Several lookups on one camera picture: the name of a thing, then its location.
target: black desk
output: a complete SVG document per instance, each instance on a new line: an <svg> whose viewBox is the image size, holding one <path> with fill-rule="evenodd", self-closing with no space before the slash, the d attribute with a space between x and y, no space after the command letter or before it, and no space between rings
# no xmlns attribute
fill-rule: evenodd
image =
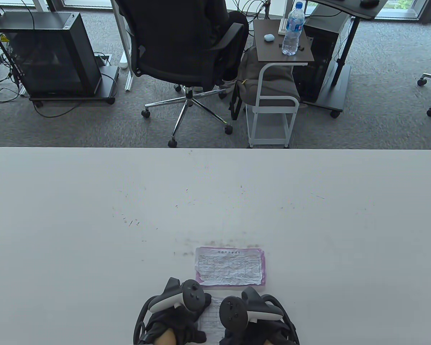
<svg viewBox="0 0 431 345"><path fill-rule="evenodd" d="M353 42L354 35L356 34L356 30L358 29L360 20L374 19L387 1L388 0L380 0L380 3L377 7L365 9L360 7L360 0L313 0L313 2L317 2L319 4L340 10L344 13L348 13L349 15L354 16L355 19L353 20L350 33L345 43L345 47L343 48L342 56L337 59L337 64L335 65L334 70L329 76L326 84L323 85L321 92L319 93L319 98L314 103L306 103L331 110L330 115L333 118L337 118L338 115L340 115L340 112L343 111L343 105L347 95L347 87L351 70L350 66L345 66L345 61Z"/></svg>

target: gray bag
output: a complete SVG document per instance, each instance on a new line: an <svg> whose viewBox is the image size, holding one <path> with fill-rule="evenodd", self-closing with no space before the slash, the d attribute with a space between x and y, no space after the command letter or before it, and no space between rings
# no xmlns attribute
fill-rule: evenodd
<svg viewBox="0 0 431 345"><path fill-rule="evenodd" d="M230 102L230 112L232 119L237 120L242 102L248 105L255 105L257 97L257 86L259 83L260 70L266 63L257 59L257 48L249 48L241 60L238 69L237 82ZM300 101L300 96L291 73L291 66L271 66L263 74L262 96L293 96ZM260 99L260 106L263 107L294 107L294 101L289 99Z"/></svg>

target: hand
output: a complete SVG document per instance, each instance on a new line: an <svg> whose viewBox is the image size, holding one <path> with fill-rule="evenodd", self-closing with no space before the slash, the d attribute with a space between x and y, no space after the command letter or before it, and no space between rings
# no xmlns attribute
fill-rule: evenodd
<svg viewBox="0 0 431 345"><path fill-rule="evenodd" d="M154 313L145 327L145 335L140 337L139 344L153 344L168 329L172 329L176 337L176 345L186 343L202 344L206 342L206 333L197 329L197 320L211 304L211 295L205 295L204 307L200 312L191 312L184 306L171 307Z"/></svg>
<svg viewBox="0 0 431 345"><path fill-rule="evenodd" d="M295 326L292 328L282 321L258 320L249 322L247 328L240 334L225 330L225 337L220 345L299 345Z"/></svg>

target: printed form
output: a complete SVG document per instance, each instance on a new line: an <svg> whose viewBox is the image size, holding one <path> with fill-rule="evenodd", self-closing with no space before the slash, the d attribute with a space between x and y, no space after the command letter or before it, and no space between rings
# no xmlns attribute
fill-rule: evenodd
<svg viewBox="0 0 431 345"><path fill-rule="evenodd" d="M223 298L212 296L211 304L199 317L198 329L206 333L205 344L219 344L219 341L225 335L225 327L220 322L219 317L220 303L222 301Z"/></svg>
<svg viewBox="0 0 431 345"><path fill-rule="evenodd" d="M265 254L259 248L199 247L195 269L203 286L265 285Z"/></svg>

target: water bottle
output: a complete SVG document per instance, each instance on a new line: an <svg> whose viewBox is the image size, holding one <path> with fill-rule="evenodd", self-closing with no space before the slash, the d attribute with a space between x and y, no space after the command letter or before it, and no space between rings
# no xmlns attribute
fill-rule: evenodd
<svg viewBox="0 0 431 345"><path fill-rule="evenodd" d="M294 55L299 47L299 37L305 21L302 6L303 4L298 1L296 8L291 10L287 17L286 35L284 36L282 49L284 55Z"/></svg>

